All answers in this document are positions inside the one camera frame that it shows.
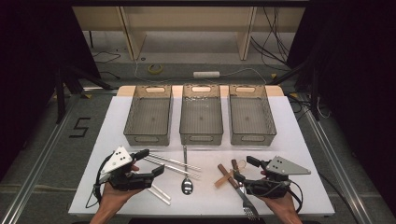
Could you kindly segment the metal floor rail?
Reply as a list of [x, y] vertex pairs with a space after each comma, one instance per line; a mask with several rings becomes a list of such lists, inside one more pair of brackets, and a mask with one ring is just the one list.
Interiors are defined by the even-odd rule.
[[8, 207], [5, 215], [0, 219], [1, 224], [16, 224], [29, 198], [33, 194], [36, 184], [42, 175], [50, 156], [55, 149], [64, 127], [69, 120], [70, 114], [77, 104], [79, 95], [72, 95], [66, 104], [63, 116], [54, 124], [46, 144], [42, 147], [40, 154], [35, 160], [35, 164], [30, 167], [28, 176], [16, 189], [16, 196]]
[[337, 157], [329, 137], [325, 133], [321, 123], [319, 122], [319, 106], [318, 98], [311, 96], [308, 98], [305, 94], [301, 94], [303, 101], [309, 101], [309, 109], [307, 111], [307, 119], [321, 145], [324, 154], [332, 168], [337, 179], [341, 191], [344, 193], [346, 204], [350, 207], [352, 214], [356, 218], [358, 224], [373, 224], [367, 209], [361, 199], [359, 193], [354, 188], [351, 179], [347, 175], [347, 171]]

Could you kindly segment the beige wooden shelf unit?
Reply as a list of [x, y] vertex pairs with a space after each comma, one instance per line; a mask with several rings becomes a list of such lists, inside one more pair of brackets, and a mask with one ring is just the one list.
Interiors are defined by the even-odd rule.
[[302, 7], [74, 7], [83, 31], [122, 31], [130, 57], [136, 59], [148, 31], [234, 32], [239, 57], [248, 57], [254, 32], [268, 32], [269, 21], [278, 31], [297, 31]]

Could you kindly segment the person's right hand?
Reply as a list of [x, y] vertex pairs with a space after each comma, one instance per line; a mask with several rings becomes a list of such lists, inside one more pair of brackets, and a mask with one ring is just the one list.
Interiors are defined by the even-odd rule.
[[290, 193], [286, 193], [282, 198], [265, 198], [261, 200], [269, 207], [269, 209], [277, 216], [296, 215], [294, 201]]

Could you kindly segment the white power strip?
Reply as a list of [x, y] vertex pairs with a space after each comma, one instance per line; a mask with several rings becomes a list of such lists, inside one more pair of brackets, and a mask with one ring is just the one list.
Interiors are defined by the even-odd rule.
[[193, 72], [194, 78], [218, 78], [220, 77], [219, 71], [201, 71], [201, 72]]

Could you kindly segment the black tripod stand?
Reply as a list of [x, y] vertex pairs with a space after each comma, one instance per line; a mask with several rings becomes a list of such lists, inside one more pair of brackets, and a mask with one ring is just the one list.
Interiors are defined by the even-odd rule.
[[115, 87], [105, 83], [101, 78], [95, 77], [76, 66], [67, 65], [60, 67], [55, 73], [55, 90], [58, 106], [57, 124], [63, 120], [66, 113], [64, 86], [66, 86], [73, 94], [81, 94], [83, 92], [83, 87], [79, 82], [81, 77], [104, 90], [115, 90]]
[[318, 72], [314, 64], [310, 60], [305, 60], [300, 65], [292, 68], [282, 77], [276, 78], [270, 82], [270, 85], [277, 85], [297, 76], [294, 88], [297, 91], [308, 91], [310, 93], [310, 107], [311, 113], [316, 120], [319, 120], [318, 109]]

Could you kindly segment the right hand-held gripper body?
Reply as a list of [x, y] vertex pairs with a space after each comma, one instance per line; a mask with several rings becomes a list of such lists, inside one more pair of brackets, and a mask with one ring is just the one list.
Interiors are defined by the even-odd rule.
[[260, 167], [265, 172], [265, 178], [246, 179], [245, 190], [247, 194], [271, 199], [282, 198], [287, 193], [290, 189], [291, 175], [311, 174], [307, 168], [280, 156], [275, 156], [269, 161], [261, 161]]

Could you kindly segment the black curtain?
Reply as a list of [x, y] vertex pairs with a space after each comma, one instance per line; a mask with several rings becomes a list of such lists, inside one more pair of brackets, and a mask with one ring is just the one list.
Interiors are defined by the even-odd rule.
[[54, 93], [56, 77], [99, 78], [75, 12], [55, 0], [0, 0], [0, 181]]
[[366, 174], [396, 216], [396, 0], [309, 0], [288, 63], [308, 60]]

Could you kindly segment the white chopstick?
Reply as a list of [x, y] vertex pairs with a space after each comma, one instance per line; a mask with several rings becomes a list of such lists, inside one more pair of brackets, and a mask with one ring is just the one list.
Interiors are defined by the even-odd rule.
[[165, 203], [166, 205], [170, 206], [171, 205], [171, 198], [166, 196], [165, 194], [159, 192], [156, 189], [148, 189], [148, 192], [150, 192], [152, 195], [154, 195], [157, 199]]
[[168, 194], [166, 194], [163, 190], [158, 188], [157, 186], [152, 185], [151, 189], [152, 189], [154, 195], [157, 196], [158, 198], [165, 200], [165, 201], [171, 200], [171, 197]]

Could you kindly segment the metal spoon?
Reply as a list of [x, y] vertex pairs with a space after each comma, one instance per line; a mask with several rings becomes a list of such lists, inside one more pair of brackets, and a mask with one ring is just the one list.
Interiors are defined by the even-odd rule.
[[[184, 158], [184, 171], [187, 171], [187, 147], [183, 147], [183, 158]], [[185, 175], [185, 178], [183, 179], [181, 183], [181, 190], [185, 195], [191, 195], [193, 193], [193, 184], [189, 180], [188, 175]]]

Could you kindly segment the person's left hand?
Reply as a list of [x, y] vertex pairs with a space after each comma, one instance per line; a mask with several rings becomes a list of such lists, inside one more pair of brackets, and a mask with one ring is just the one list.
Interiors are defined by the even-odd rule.
[[141, 189], [127, 191], [113, 189], [109, 183], [105, 183], [100, 207], [106, 209], [120, 209], [139, 192], [141, 192]]

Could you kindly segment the white table sheet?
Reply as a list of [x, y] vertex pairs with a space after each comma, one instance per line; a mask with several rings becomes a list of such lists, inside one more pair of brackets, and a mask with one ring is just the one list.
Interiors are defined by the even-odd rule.
[[[131, 147], [123, 135], [127, 114], [131, 105], [130, 97], [114, 97], [109, 105], [102, 128], [93, 147], [91, 157], [80, 180], [78, 190], [69, 208], [75, 216], [88, 216], [96, 212], [98, 205], [91, 196], [99, 166], [104, 158], [118, 146], [123, 145], [130, 152], [139, 148]], [[303, 196], [300, 211], [307, 216], [331, 216], [334, 210], [317, 169], [308, 151], [290, 103], [285, 96], [269, 99], [276, 125], [276, 137], [268, 147], [233, 146], [230, 144], [228, 125], [228, 99], [222, 98], [224, 135], [219, 146], [191, 146], [188, 148], [188, 163], [199, 167], [197, 178], [192, 181], [193, 193], [185, 195], [181, 191], [183, 174], [172, 170], [155, 178], [153, 184], [171, 197], [164, 203], [148, 190], [135, 195], [119, 211], [121, 216], [131, 217], [242, 217], [242, 199], [230, 183], [220, 187], [215, 182], [222, 177], [218, 169], [221, 163], [231, 169], [231, 160], [241, 161], [250, 155], [268, 161], [280, 156], [311, 171], [309, 175], [293, 175], [292, 191]]]

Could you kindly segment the wooden-handled fork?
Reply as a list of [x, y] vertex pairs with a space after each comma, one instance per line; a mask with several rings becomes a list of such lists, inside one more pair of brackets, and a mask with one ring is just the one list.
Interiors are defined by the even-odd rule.
[[258, 220], [258, 215], [257, 215], [257, 210], [253, 203], [249, 200], [249, 198], [245, 195], [244, 191], [242, 191], [240, 185], [236, 182], [235, 179], [233, 179], [233, 187], [235, 188], [235, 191], [239, 195], [239, 197], [242, 199], [242, 207], [244, 210], [245, 215], [249, 220]]

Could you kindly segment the smoky clear plastic bin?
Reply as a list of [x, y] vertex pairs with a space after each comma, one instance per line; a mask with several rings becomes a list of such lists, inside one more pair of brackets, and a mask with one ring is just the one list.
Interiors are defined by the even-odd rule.
[[123, 134], [131, 146], [168, 146], [172, 87], [136, 86]]
[[270, 146], [276, 137], [264, 85], [230, 85], [229, 117], [234, 146]]
[[179, 134], [182, 145], [221, 144], [223, 122], [219, 85], [183, 86]]

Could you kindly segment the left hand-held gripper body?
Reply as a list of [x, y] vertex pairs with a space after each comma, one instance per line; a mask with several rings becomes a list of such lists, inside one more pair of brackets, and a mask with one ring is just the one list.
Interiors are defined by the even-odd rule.
[[134, 153], [129, 153], [124, 146], [119, 146], [105, 159], [99, 169], [99, 183], [108, 182], [113, 189], [121, 191], [150, 188], [153, 182], [152, 174], [133, 173], [134, 162]]

